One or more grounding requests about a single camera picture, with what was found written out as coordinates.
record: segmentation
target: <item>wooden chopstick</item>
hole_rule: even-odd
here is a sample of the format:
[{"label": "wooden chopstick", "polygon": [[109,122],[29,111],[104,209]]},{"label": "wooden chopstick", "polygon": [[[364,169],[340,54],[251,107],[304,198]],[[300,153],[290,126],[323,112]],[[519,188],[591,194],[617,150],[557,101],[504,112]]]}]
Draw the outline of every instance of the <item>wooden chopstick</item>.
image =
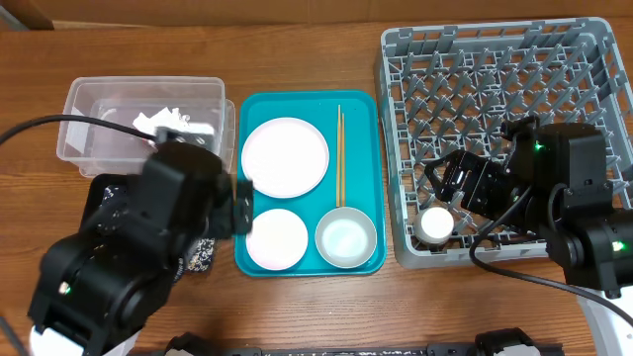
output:
[{"label": "wooden chopstick", "polygon": [[344,207],[345,206],[345,188],[346,188],[346,184],[345,182],[347,181],[347,179],[345,179],[345,114],[341,114],[341,134],[340,134],[340,180],[341,180],[341,203],[340,206]]},{"label": "wooden chopstick", "polygon": [[340,105],[338,106],[338,127],[336,129],[336,207],[340,208]]}]

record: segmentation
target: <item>wooden tabletop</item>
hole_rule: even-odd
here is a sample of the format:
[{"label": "wooden tabletop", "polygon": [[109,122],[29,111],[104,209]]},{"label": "wooden tabletop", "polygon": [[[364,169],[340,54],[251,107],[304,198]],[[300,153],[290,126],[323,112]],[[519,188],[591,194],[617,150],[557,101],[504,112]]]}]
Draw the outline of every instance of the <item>wooden tabletop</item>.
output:
[{"label": "wooden tabletop", "polygon": [[[633,68],[633,21],[609,20],[625,66]],[[70,83],[82,76],[217,76],[238,108],[262,91],[374,95],[380,34],[402,25],[0,33],[0,132],[61,112]],[[90,183],[55,156],[57,131],[36,128],[0,147],[0,312],[25,343],[40,259],[76,232]],[[535,340],[564,343],[568,355],[595,353],[575,297],[474,267],[406,270],[391,239],[389,231],[389,257],[373,276],[293,279],[246,277],[225,242],[211,274],[181,281],[136,346],[160,349],[186,331],[219,345],[267,349],[413,346],[473,341],[480,332],[519,326]],[[563,281],[547,260],[504,265]],[[0,354],[12,352],[0,336]]]}]

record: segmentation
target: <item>gray wire basket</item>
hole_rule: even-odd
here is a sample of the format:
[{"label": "gray wire basket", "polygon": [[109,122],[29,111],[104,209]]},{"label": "gray wire basket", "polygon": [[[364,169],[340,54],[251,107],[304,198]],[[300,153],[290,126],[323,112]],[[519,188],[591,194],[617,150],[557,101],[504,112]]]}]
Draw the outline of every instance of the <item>gray wire basket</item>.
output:
[{"label": "gray wire basket", "polygon": [[[631,87],[615,37],[599,18],[389,29],[383,32],[377,93],[385,131],[396,257],[407,268],[470,263],[468,247],[487,221],[435,198],[427,162],[455,149],[507,156],[500,124],[538,115],[542,125],[591,123],[606,140],[614,202],[631,209]],[[442,206],[455,229],[441,249],[419,243],[413,220]],[[486,261],[545,257],[545,242],[516,243],[503,228],[478,248]]]}]

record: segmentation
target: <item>black and white patterned object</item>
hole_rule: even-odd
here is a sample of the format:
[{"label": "black and white patterned object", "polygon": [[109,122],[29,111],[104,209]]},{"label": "black and white patterned object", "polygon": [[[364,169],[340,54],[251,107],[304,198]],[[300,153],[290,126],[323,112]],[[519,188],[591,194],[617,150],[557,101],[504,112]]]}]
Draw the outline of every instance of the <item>black and white patterned object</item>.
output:
[{"label": "black and white patterned object", "polygon": [[[114,204],[120,198],[124,198],[128,190],[125,186],[108,186],[104,190],[101,206]],[[187,264],[187,271],[207,272],[211,269],[216,252],[216,240],[210,237],[203,237],[196,242],[192,248],[191,258]],[[176,281],[182,277],[182,268],[176,274]]]}]

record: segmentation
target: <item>teal tray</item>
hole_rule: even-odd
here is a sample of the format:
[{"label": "teal tray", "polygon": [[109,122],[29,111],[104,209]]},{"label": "teal tray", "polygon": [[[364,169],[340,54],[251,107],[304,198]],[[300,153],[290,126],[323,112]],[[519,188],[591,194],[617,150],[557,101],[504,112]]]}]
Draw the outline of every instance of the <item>teal tray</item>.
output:
[{"label": "teal tray", "polygon": [[[340,269],[323,260],[315,245],[318,221],[336,207],[336,131],[338,105],[345,113],[346,205],[365,213],[378,232],[372,257],[353,269]],[[235,237],[235,263],[251,277],[302,277],[363,275],[378,271],[387,258],[385,198],[378,134],[376,103],[357,90],[278,92],[250,96],[239,116],[239,156],[237,177],[244,179],[241,151],[257,127],[276,118],[298,118],[315,126],[329,147],[329,166],[320,183],[307,194],[293,199],[275,199],[255,192],[254,215],[271,209],[287,209],[297,214],[308,228],[308,250],[299,263],[283,271],[259,267],[246,251],[245,236]]]}]

